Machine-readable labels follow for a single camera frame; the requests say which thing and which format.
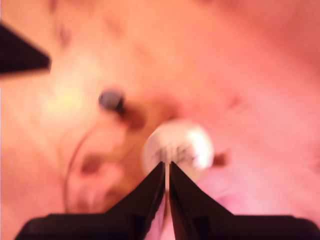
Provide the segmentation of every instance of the blurry background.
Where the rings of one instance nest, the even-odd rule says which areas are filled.
[[[2,0],[1,20],[52,69],[0,76],[1,239],[65,210],[68,165],[93,126],[106,128],[78,161],[117,146],[107,162],[122,159],[125,194],[144,178],[143,143],[172,116],[226,154],[198,184],[231,212],[320,225],[319,11],[318,0]],[[108,86],[126,92],[142,128],[98,108]]]

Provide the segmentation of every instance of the ping pong ball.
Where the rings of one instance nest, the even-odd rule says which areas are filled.
[[[159,162],[165,163],[165,188],[169,189],[169,164],[175,162],[196,182],[212,166],[214,146],[207,132],[187,119],[174,119],[160,125],[147,139],[142,167],[148,175]]]

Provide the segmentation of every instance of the small dark knob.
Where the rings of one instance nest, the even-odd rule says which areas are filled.
[[[119,114],[123,114],[125,112],[125,97],[121,92],[116,90],[107,90],[102,92],[99,96],[99,104],[109,111],[116,111]]]

